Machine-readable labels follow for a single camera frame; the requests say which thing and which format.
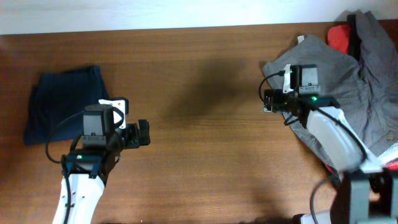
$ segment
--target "wire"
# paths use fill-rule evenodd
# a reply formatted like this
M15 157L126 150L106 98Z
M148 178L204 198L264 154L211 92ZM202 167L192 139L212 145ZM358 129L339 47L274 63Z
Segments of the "wire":
M67 185L67 211L65 212L65 218L63 219L63 224L67 224L68 223L68 219L69 219L69 213L70 213L70 207L71 207L71 193L70 193L70 183L69 183L69 175L68 175L68 170L67 170L67 165L65 162L66 158L65 155L62 155L61 157L61 166L62 166L62 173L63 173L63 177L65 178L65 183Z
M263 81L260 83L260 86L259 86L259 96L260 96L261 101L264 102L264 99L263 99L262 94L261 94L261 87L262 87L262 84L264 84L264 82L265 82L267 79L269 79L270 77L274 77L274 76L276 76L276 75L282 76L282 75L284 75L284 73L285 73L285 71L284 71L284 70L281 70L281 71L279 71L279 72L277 72L277 73L274 73L274 74L272 74L272 75L269 75L269 76L265 77L265 79L263 79Z
M50 133L50 136L49 136L49 138L47 139L47 142L45 143L45 155L47 156L47 158L48 158L51 162L56 163L56 164L60 164L60 163L61 163L61 161L56 161L55 159L53 159L53 158L50 156L50 153L49 153L49 144L50 144L50 141L51 141L52 136L53 136L54 133L56 133L66 122L70 121L70 120L73 119L73 118L76 118L77 116L81 115L82 113L83 113L83 111L81 111L81 112L79 112L79 113L75 113L74 115L71 115L71 116L65 118L63 121L59 122L59 123L56 125L56 127L54 128L54 130Z
M291 121L290 119L292 119L292 117L293 117L293 114L291 113L291 114L286 118L286 120L285 120L285 122L284 122L284 125L285 125L285 126L294 124L294 123L296 123L297 121L299 121L298 118L296 118L296 119L294 119L293 121Z
M315 209L314 209L314 206L313 206L313 202L314 202L314 199L315 199L315 194L316 194L316 192L318 191L318 189L322 185L328 184L328 183L330 183L330 179L321 180L312 189L311 197L310 197L310 211L311 211L311 216L312 216L312 220L313 220L314 224L319 224L318 220L317 220L317 216L315 215Z
M72 143L70 144L70 152L72 152L73 150L75 150L76 149L76 146L77 146L77 144L79 143L79 140L80 140L80 138L81 138L81 136L82 136L83 134L79 134L73 141L72 141Z
M331 119L332 121L334 121L334 122L335 122L336 124L338 124L341 128L343 128L343 129L348 133L348 135L355 141L355 143L358 145L359 149L361 150L362 159L361 159L361 161L360 161L357 165L355 165L355 166L352 167L352 168L346 169L346 171L351 172L351 171L357 170L357 169L362 165L362 163L368 158L368 155L366 154L366 150L365 150L364 146L363 146L362 143L359 141L359 139L354 135L354 133L353 133L351 130L349 130L341 121L339 121L339 120L337 120L336 118L332 117L332 115L330 115L330 114L324 112L324 111L323 111L322 109L320 109L319 107L314 106L313 104L311 104L311 103L309 103L309 102L306 102L306 101L304 101L304 100L302 100L302 99L300 99L300 98L298 98L298 100L301 101L301 102L303 102L303 103L305 103L306 105L311 106L313 110L317 110L319 113L325 115L326 117L328 117L329 119Z

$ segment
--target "folded cloth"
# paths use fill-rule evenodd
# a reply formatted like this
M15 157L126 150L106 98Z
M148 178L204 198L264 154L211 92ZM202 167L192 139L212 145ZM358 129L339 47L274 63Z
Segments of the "folded cloth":
M397 52L371 12L356 13L356 28L362 39L359 62L308 35L283 56L267 63L262 71L267 76L283 70L288 63L317 65L323 94L337 99L350 126L379 156L398 139ZM282 88L283 77L269 78L268 83L272 88ZM324 163L333 166L322 145L308 130L300 123L290 127Z
M99 66L90 66L61 74L44 73L29 98L29 118L24 133L25 145L46 142L51 131L65 118L85 106L109 99ZM83 131L83 115L66 123L52 141L74 139Z

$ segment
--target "navy blue cloth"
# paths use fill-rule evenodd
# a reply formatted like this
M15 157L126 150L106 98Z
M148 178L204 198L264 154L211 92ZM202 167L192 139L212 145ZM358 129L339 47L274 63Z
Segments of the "navy blue cloth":
M47 141L56 125L84 110L85 106L108 100L99 66L90 66L61 74L43 73L29 98L29 119L24 133L25 145ZM75 139L83 132L83 115L60 128L52 141Z

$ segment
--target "wooden table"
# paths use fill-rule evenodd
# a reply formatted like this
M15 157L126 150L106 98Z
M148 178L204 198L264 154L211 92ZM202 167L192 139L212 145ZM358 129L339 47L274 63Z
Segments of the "wooden table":
M397 41L397 21L383 22ZM308 213L320 161L264 114L260 67L299 34L332 23L0 36L0 222L50 223L61 167L44 145L24 146L30 90L40 72L101 66L111 96L148 119L150 146L124 151L93 223L237 223ZM70 141L50 145L59 158ZM333 190L317 197L328 208Z

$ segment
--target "gray cloth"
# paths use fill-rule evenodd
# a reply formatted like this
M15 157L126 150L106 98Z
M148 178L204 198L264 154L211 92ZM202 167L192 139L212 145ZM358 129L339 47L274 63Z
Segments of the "gray cloth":
M350 126L379 156L398 139L398 55L371 12L357 12L356 27L362 40L359 62L307 35L293 49L267 63L262 71L267 76L283 70L288 63L317 65L322 94L337 99ZM272 77L268 83L272 88L282 88L283 77ZM307 129L299 122L290 127L323 162L333 165Z

